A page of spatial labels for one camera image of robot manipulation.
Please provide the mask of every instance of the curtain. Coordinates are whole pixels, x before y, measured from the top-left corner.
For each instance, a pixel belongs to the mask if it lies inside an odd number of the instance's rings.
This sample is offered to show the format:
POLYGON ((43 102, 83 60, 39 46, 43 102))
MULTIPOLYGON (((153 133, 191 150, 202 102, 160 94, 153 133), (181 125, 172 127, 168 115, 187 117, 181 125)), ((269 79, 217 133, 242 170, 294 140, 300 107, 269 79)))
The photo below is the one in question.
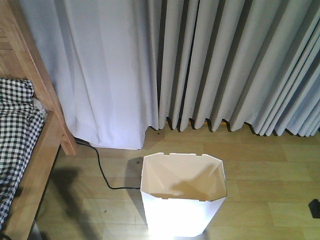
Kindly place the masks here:
POLYGON ((20 0, 66 123, 139 149, 148 126, 320 127, 318 0, 20 0))

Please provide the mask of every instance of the bed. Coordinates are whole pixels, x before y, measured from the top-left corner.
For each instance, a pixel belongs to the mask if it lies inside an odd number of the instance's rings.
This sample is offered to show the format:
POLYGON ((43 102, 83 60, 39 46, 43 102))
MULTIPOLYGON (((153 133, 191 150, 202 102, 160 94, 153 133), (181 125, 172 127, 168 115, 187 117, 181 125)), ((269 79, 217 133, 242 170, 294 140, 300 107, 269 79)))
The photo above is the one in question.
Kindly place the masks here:
POLYGON ((36 144, 19 183, 18 195, 15 194, 1 229, 13 240, 26 240, 59 147, 67 155, 75 155, 76 142, 66 126, 58 97, 17 0, 0 0, 0 78, 31 84, 33 97, 47 111, 43 128, 37 125, 39 136, 35 134, 38 138, 34 140, 36 144))

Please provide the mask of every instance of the black and white checkered blanket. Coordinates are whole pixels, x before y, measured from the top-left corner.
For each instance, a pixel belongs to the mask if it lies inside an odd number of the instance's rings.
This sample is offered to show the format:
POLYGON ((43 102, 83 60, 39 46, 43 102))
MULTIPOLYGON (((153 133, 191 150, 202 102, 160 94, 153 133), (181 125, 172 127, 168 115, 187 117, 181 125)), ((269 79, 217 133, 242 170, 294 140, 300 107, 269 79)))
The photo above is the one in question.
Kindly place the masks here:
POLYGON ((0 229, 44 124, 33 94, 31 81, 0 78, 0 229))

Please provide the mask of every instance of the wooden floor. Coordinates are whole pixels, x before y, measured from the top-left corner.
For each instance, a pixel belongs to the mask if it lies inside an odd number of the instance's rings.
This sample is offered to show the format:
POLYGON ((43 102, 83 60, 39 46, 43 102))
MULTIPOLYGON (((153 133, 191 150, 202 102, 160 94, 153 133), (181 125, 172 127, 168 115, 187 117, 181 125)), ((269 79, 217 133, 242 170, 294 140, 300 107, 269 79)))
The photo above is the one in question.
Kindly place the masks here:
MULTIPOLYGON (((184 132, 149 128, 141 150, 99 149, 112 186, 140 185, 143 156, 209 154, 223 160, 228 196, 196 240, 319 240, 320 219, 308 207, 320 199, 320 134, 256 136, 248 125, 228 132, 208 126, 184 132)), ((60 151, 37 217, 44 240, 153 240, 138 190, 110 190, 95 152, 60 151)))

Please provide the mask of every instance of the wastebasket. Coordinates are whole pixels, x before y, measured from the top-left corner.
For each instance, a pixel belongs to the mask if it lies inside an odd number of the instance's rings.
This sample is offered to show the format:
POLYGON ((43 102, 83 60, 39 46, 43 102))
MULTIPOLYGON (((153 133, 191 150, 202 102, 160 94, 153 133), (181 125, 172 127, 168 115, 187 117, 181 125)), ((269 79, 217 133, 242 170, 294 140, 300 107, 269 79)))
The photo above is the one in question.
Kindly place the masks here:
POLYGON ((141 195, 149 232, 200 235, 227 197, 223 162, 207 154, 145 156, 141 195))

